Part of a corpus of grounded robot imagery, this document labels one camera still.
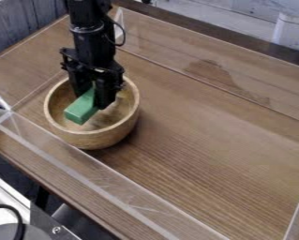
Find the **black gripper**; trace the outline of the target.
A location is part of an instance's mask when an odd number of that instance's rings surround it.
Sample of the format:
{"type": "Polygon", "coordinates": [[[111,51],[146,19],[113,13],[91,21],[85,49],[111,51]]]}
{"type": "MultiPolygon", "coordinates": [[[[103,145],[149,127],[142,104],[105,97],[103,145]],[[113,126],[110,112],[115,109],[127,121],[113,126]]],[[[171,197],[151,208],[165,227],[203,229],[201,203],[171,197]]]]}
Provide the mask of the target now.
{"type": "Polygon", "coordinates": [[[62,69],[70,74],[70,84],[78,97],[93,88],[95,81],[95,106],[105,110],[115,101],[125,83],[125,69],[114,59],[119,46],[114,26],[83,27],[73,24],[70,31],[74,47],[61,49],[62,69]]]}

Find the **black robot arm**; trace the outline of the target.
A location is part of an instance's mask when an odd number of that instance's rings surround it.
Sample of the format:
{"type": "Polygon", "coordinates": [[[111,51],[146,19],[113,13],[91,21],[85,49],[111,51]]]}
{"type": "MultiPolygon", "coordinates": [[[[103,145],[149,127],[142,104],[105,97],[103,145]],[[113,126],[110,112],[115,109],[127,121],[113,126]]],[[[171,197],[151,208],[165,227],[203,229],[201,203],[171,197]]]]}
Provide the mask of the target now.
{"type": "Polygon", "coordinates": [[[114,26],[121,24],[109,16],[111,0],[65,0],[70,14],[74,47],[61,49],[62,69],[70,74],[74,93],[82,97],[94,90],[93,107],[105,110],[123,88],[125,68],[115,61],[114,26]]]}

